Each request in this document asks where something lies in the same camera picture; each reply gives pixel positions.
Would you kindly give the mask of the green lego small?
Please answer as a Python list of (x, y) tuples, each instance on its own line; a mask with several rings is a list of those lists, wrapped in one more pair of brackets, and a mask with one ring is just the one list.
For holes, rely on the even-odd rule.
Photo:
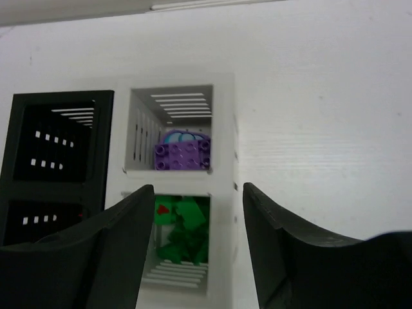
[(176, 213), (183, 219), (187, 230), (195, 230), (206, 222), (205, 216), (193, 197), (183, 197), (176, 203)]

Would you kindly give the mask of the purple lego rounded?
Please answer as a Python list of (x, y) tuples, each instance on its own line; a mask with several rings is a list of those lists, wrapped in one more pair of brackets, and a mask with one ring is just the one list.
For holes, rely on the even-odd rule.
[(206, 171), (210, 168), (210, 139), (158, 144), (154, 148), (155, 170)]

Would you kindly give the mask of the purple flower lego piece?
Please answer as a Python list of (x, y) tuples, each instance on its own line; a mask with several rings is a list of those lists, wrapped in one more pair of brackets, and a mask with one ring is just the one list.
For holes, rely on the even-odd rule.
[(203, 133), (197, 133), (194, 131), (173, 129), (168, 131), (162, 139), (163, 144), (186, 142), (191, 140), (206, 140), (210, 137)]

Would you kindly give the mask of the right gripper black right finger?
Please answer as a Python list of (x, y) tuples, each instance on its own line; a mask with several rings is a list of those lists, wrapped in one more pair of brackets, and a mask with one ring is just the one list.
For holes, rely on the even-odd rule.
[(367, 240), (321, 228), (252, 183), (243, 211), (260, 308), (410, 308), (411, 233)]

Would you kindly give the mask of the green lego slope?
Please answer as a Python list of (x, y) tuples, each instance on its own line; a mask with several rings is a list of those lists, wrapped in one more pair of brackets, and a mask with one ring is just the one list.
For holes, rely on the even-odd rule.
[(196, 266), (209, 262), (209, 228), (205, 225), (194, 230), (177, 225), (167, 240), (168, 244), (156, 250), (159, 258), (175, 264), (190, 262)]

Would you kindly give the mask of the green lego square brick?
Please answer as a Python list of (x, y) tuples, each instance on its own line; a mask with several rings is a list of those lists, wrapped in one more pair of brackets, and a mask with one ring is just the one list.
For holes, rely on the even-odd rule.
[(154, 205), (154, 223), (156, 225), (171, 225), (176, 222), (176, 204), (179, 196), (156, 196)]

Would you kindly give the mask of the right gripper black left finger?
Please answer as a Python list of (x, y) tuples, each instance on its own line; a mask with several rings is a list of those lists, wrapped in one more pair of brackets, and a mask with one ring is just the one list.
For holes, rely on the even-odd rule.
[(144, 185), (35, 243), (1, 247), (1, 308), (135, 308), (154, 207)]

